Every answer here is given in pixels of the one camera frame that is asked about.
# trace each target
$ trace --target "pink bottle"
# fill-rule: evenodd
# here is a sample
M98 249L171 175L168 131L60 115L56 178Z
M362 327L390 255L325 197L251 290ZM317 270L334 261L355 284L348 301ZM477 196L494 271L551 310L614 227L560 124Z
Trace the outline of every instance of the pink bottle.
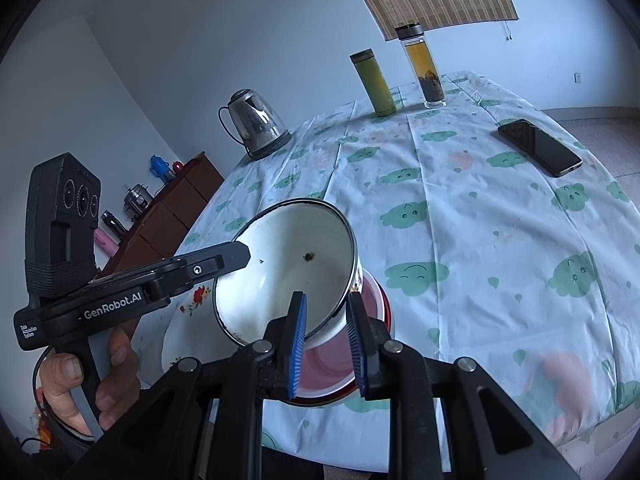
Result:
M94 242L97 243L107 256L118 252L118 244L99 227L94 231Z

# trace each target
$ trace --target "brown cabinet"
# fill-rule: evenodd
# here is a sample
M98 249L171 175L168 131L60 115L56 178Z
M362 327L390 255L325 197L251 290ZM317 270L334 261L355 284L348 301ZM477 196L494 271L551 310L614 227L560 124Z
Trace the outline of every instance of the brown cabinet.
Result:
M100 275L173 256L223 182L204 153L192 158L136 220Z

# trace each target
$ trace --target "kettle handle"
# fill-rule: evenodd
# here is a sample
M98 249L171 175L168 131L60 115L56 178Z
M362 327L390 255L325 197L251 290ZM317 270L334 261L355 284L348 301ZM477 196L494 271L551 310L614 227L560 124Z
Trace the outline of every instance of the kettle handle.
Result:
M244 142L236 139L229 130L226 129L225 126L225 121L222 120L222 115L220 115L220 112L222 110L224 110L226 108L226 111L229 111L229 107L228 106L221 106L220 109L218 110L218 119L220 120L220 124L222 124L222 127L225 129L225 131L228 133L229 137L231 137L235 142L237 142L238 144L242 144L244 146Z

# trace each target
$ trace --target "screw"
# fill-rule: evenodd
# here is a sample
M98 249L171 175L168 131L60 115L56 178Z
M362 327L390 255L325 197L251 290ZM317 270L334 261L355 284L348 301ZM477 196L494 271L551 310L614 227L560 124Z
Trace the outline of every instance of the screw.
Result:
M392 354L399 354L402 351L402 343L396 341L395 339L385 341L385 350L387 352L391 352Z
M178 370L181 372L193 372L198 367L198 362L193 357L185 357L178 361Z
M462 357L458 359L458 368L465 372L473 372L477 366L478 363L476 363L471 357Z
M258 354L266 354L269 350L271 350L271 343L265 341L264 339L258 339L251 348L254 349L254 352Z

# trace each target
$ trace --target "bottle cap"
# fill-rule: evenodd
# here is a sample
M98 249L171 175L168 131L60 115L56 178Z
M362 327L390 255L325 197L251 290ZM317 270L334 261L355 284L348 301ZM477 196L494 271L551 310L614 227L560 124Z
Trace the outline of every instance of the bottle cap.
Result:
M409 25L396 27L396 34L398 35L398 40L409 40L410 38L422 36L424 29L420 23L409 23Z
M376 57L373 54L373 50L368 48L367 50L363 50L360 52L356 52L355 54L351 54L349 56L351 58L351 62L353 64L360 63L361 61L366 61L367 59L371 59L372 57Z

